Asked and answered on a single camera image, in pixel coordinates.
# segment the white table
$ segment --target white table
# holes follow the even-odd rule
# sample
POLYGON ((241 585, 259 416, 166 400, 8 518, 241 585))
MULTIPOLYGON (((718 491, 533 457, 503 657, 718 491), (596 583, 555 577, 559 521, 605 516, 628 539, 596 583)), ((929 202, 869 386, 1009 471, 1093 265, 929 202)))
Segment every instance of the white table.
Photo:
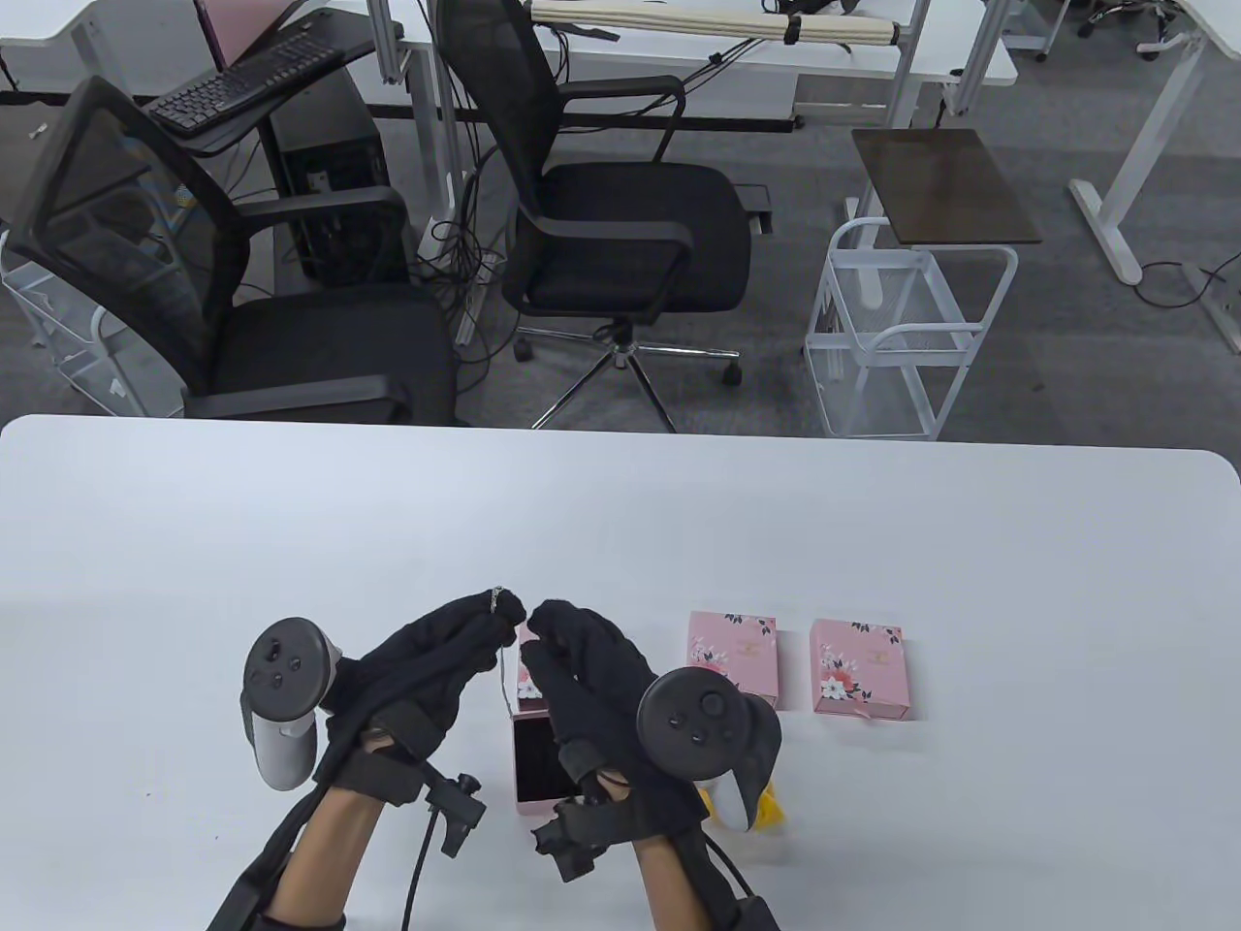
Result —
MULTIPOLYGON (((1155 101, 1150 115, 1133 142, 1124 164, 1107 194, 1100 196, 1093 184, 1082 179, 1069 182, 1069 190, 1077 201, 1091 232, 1098 241, 1103 254, 1111 263, 1116 277, 1126 284, 1142 283, 1142 263, 1133 254, 1129 243, 1121 232, 1121 223, 1128 216, 1129 209, 1142 192, 1164 146, 1176 130, 1176 124, 1189 109, 1194 92, 1203 82, 1200 65, 1203 55, 1214 45, 1234 61, 1241 61, 1241 4, 1236 0, 1181 0, 1180 5, 1194 20, 1195 27, 1185 34, 1180 60, 1164 84, 1159 99, 1155 101)), ((1220 307, 1207 289, 1207 278, 1191 264, 1183 264, 1194 293, 1204 292, 1203 309, 1215 323, 1220 334, 1235 353, 1241 353, 1241 326, 1236 319, 1220 307)))
MULTIPOLYGON (((292 803, 238 720, 257 633, 303 614, 356 654, 495 583, 656 668, 695 607, 773 613, 802 709, 813 618, 905 627, 920 720, 786 713, 792 821, 730 839, 784 931, 1241 914, 1241 493, 1207 453, 31 417, 0 514, 9 927, 205 927, 292 803)), ((436 756, 489 811, 413 927, 649 929, 627 852, 567 886, 532 852, 498 689, 436 756)), ((350 927, 396 926, 423 824, 383 816, 350 927)))
POLYGON ((120 65, 96 19, 93 0, 11 0, 0 14, 0 48, 41 48, 66 34, 89 73, 125 87, 120 65))

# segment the floral gift box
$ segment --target floral gift box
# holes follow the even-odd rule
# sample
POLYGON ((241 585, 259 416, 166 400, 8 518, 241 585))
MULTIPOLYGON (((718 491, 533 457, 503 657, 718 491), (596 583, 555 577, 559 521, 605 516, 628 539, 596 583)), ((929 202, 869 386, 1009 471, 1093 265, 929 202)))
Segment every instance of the floral gift box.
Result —
POLYGON ((900 627, 815 621, 810 628, 810 700, 820 714, 900 720, 910 711, 900 627))
POLYGON ((691 612, 689 663, 727 677, 774 708, 779 698, 776 618, 691 612))

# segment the pink box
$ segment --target pink box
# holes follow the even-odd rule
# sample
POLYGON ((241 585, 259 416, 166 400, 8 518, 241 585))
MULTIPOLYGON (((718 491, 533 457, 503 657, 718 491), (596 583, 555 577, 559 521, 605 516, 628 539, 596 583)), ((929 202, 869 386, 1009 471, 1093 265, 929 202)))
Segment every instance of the pink box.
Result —
MULTIPOLYGON (((517 643, 534 637, 521 624, 517 643)), ((513 785, 517 814, 551 814, 556 802, 577 794, 577 787, 560 765, 558 752, 547 703, 530 678, 530 670, 519 659, 517 708, 513 713, 513 785)))
POLYGON ((779 699, 776 618, 691 612, 689 663, 726 675, 742 691, 776 708, 779 699))
POLYGON ((810 701, 820 714, 901 720, 910 711, 900 627, 815 621, 810 701))

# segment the white wire rack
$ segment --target white wire rack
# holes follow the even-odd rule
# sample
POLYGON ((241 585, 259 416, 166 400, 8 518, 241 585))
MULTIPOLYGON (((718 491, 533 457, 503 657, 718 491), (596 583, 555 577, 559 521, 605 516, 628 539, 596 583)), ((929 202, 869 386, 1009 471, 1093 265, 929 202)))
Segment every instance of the white wire rack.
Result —
POLYGON ((1018 257, 1008 246, 840 247, 854 230, 887 225, 886 217, 859 217, 833 235, 805 335, 805 362, 829 437, 933 441, 1013 283, 1018 257), (978 323, 962 313, 936 252, 1003 257, 1004 272, 978 323), (862 269, 880 277, 884 302, 876 308, 861 299, 862 269), (938 410, 923 367, 957 370, 938 410))
POLYGON ((10 268, 0 233, 0 281, 30 322, 35 343, 74 389, 108 413, 175 417, 182 382, 145 340, 35 262, 10 268))

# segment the black office chair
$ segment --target black office chair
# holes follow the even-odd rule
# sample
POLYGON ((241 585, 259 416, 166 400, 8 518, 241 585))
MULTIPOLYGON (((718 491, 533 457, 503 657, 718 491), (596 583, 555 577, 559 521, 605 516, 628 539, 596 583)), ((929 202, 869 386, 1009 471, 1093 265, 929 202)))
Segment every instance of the black office chair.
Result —
POLYGON ((741 382, 740 353, 639 344, 635 324, 664 313, 731 310, 750 278, 750 223, 732 184, 701 165, 660 161, 685 109, 675 77, 573 81, 557 86, 517 0, 443 0, 439 52, 486 120, 517 189, 509 226, 505 299, 532 317, 609 319, 594 336, 521 328, 527 336, 604 345, 594 366, 535 422, 546 425, 609 365, 628 367, 670 432, 673 420, 640 355, 727 360, 725 382, 741 382), (675 98, 655 158, 592 161, 544 171, 565 104, 586 97, 675 98))
POLYGON ((231 204, 123 93, 92 77, 47 140, 9 245, 164 356, 185 381, 186 417, 450 425, 457 364, 443 310, 421 288, 233 304, 254 233, 357 211, 386 230, 377 269, 402 248, 396 191, 231 204))
POLYGON ((1184 12, 1174 0, 1095 0, 1090 19, 1081 25, 1077 35, 1082 38, 1090 38, 1095 32, 1095 27, 1111 16, 1147 11, 1155 19, 1157 38, 1153 43, 1138 42, 1137 51, 1147 61, 1154 61, 1159 57, 1157 48, 1165 46, 1168 42, 1168 26, 1175 22, 1176 17, 1184 12))

